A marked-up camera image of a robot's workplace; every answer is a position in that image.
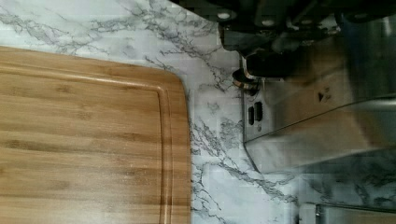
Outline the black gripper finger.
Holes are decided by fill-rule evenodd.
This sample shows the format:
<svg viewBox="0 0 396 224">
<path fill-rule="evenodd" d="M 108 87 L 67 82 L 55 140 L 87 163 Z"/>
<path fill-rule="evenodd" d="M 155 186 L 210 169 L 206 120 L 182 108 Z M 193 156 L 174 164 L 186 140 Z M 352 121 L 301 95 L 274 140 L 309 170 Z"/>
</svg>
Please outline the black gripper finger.
<svg viewBox="0 0 396 224">
<path fill-rule="evenodd" d="M 248 77 L 287 77 L 294 70 L 290 53 L 249 55 L 243 62 L 243 71 Z"/>
</svg>

